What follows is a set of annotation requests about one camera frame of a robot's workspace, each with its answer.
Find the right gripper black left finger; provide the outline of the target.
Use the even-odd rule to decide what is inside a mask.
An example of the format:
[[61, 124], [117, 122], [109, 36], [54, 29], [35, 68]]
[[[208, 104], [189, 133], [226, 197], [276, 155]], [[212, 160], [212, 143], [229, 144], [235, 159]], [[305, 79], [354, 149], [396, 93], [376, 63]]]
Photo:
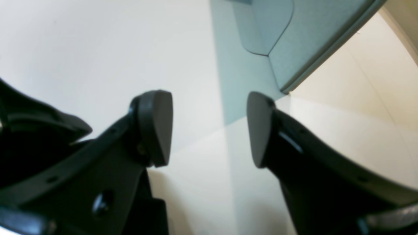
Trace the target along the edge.
[[147, 169], [169, 163], [173, 96], [151, 90], [94, 139], [82, 119], [1, 81], [1, 228], [21, 235], [167, 235]]

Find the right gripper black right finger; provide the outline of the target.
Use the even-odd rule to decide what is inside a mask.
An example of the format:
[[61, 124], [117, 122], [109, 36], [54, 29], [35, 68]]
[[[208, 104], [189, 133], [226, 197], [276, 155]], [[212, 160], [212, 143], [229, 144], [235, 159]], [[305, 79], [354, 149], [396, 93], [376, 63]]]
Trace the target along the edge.
[[349, 160], [260, 92], [247, 98], [252, 158], [269, 169], [299, 235], [416, 235], [417, 190]]

